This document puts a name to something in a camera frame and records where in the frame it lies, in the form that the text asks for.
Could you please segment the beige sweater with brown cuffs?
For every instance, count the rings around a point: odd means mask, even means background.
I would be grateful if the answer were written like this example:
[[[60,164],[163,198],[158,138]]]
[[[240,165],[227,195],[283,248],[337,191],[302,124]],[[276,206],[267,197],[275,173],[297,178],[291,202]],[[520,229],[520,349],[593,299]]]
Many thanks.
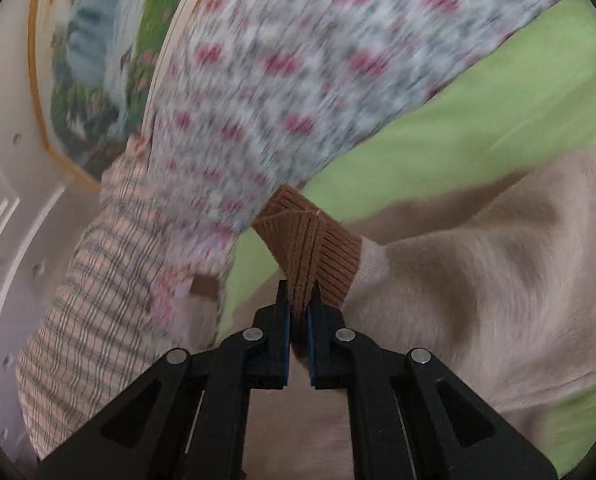
[[[522,434],[596,383],[596,152],[352,226],[281,186],[252,226],[292,298],[319,285],[379,346],[429,350]]]

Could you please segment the purple pink floral pillow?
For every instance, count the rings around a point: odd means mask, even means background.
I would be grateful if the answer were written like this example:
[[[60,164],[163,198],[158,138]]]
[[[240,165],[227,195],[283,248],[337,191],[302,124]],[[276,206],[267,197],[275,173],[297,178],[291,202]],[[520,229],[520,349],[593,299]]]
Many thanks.
[[[216,341],[235,236],[211,231],[177,232],[164,265],[150,284],[146,323],[153,345],[196,353]]]

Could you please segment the plaid checked blanket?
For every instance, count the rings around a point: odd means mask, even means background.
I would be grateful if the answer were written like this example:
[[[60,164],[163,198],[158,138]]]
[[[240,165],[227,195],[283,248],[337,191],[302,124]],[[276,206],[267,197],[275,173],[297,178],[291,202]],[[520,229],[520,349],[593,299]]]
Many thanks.
[[[163,227],[145,158],[119,157],[103,174],[100,209],[48,313],[18,356],[18,399],[37,456],[51,454],[158,359],[143,324]]]

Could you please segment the green bed sheet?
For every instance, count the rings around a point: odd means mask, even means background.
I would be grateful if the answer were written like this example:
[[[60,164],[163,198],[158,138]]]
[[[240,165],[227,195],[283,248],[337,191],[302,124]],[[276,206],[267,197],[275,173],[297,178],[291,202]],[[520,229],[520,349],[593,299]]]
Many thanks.
[[[298,191],[352,226],[396,203],[474,188],[578,151],[596,152],[596,10],[589,0],[562,0]],[[234,330],[273,301],[282,277],[258,233],[243,233],[226,295]],[[524,436],[559,474],[573,470],[596,440],[596,383],[542,406]]]

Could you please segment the floral white red quilt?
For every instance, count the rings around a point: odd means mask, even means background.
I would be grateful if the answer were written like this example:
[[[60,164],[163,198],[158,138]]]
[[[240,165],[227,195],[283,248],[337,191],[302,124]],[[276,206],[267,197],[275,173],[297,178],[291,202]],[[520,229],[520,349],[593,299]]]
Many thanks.
[[[169,254],[226,252],[338,156],[560,0],[202,0],[147,107]]]

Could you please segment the framed landscape painting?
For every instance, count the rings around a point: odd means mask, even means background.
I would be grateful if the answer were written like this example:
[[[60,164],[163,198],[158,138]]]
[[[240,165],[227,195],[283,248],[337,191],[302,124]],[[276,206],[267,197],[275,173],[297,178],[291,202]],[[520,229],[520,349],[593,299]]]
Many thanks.
[[[100,182],[140,131],[160,52],[198,0],[31,0],[29,75],[45,148]]]

